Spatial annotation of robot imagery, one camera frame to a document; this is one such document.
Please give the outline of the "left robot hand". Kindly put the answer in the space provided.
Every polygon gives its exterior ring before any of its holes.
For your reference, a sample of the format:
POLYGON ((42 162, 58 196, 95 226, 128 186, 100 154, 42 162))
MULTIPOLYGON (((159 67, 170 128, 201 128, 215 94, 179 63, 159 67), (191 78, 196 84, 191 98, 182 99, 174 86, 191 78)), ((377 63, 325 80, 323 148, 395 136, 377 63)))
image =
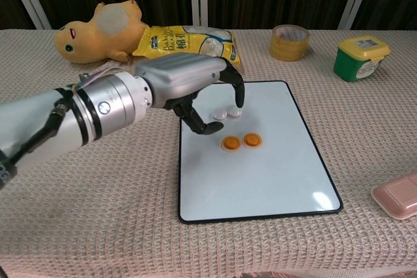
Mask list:
POLYGON ((221 122, 204 123, 193 108, 193 100, 201 90, 217 81, 229 83, 235 91, 236 106, 241 108, 244 105, 244 80, 223 57, 173 53, 139 63, 135 75, 150 87, 151 107, 174 111, 189 129, 199 135, 211 135, 223 128, 221 122))

